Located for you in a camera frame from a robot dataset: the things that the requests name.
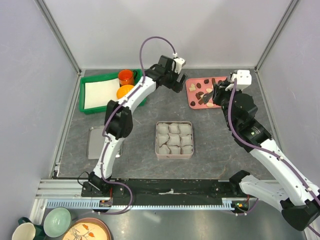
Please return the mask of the pink tray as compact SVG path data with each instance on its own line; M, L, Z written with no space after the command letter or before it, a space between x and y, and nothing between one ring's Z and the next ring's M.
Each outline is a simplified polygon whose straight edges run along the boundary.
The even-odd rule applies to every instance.
M206 89L210 88L214 89L214 84L212 84L212 78L215 78L216 83L218 81L224 81L228 77L227 76L216 76L216 77L201 77L201 78L189 78L186 80L186 94L188 99L188 104L191 109L193 110L200 110L200 109L216 109L220 108L220 106L213 104L212 98L209 99L207 103L204 103L203 96L207 93ZM209 83L205 84L204 80L209 79ZM201 88L197 88L197 83L201 84ZM190 91L189 88L191 84L195 85L195 91Z

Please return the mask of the pink chocolate tin box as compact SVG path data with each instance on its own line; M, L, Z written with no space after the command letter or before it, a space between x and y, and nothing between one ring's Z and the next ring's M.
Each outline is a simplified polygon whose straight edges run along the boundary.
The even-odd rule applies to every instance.
M193 126L189 121L158 121L155 125L155 155L158 159L188 160L195 151Z

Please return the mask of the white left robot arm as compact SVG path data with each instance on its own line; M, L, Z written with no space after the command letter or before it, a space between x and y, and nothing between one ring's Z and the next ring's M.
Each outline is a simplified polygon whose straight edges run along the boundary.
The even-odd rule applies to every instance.
M142 77L124 97L109 101L102 130L103 149L88 180L82 185L81 196L104 197L117 183L111 181L113 165L123 141L133 130L133 113L141 102L158 87L164 86L179 93L187 75L180 77L186 60L175 53L173 58L162 55L157 64L142 73Z

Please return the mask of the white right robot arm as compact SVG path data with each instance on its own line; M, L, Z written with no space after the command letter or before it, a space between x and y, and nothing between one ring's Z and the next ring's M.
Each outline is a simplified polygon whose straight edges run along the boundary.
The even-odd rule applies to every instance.
M253 97L228 80L214 84L212 101L221 106L235 142L256 158L277 180L273 187L241 170L231 177L229 191L235 197L251 195L281 212L298 231L309 228L320 216L320 188L304 176L280 150L271 134L256 119Z

